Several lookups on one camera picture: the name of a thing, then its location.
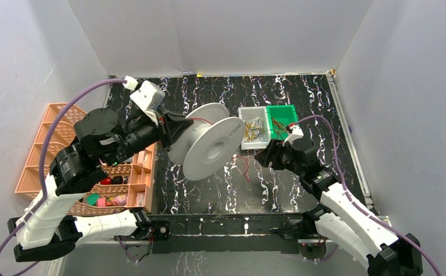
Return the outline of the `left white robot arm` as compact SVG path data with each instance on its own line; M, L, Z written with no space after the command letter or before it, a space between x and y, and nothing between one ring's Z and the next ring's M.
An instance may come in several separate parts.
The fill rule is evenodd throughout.
M23 216L8 221L10 235L17 239L16 261L54 260L105 237L146 238L151 223L140 209L96 217L75 217L70 209L107 178L106 166L117 166L157 142L169 149L192 125L192 119L164 108L154 118L141 114L130 128L123 128L117 114L107 108L94 109L76 122L74 140L41 176L40 193Z

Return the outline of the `white perforated cable spool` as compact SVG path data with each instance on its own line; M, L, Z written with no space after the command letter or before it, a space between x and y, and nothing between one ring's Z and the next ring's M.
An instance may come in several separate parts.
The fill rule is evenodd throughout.
M193 124L170 146L169 160L182 166L185 178L198 181L211 176L236 154L245 123L231 117L220 103L202 105L185 116Z

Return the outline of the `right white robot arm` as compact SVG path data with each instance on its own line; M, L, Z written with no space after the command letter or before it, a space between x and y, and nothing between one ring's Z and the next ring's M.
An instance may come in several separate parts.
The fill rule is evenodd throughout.
M320 163L311 141L273 139L255 155L262 167L288 170L298 176L305 191L319 202L303 213L303 232L310 238L320 235L334 241L360 264L368 275L422 275L420 244L408 233L399 237L376 222L377 216L360 201L347 196L333 170Z

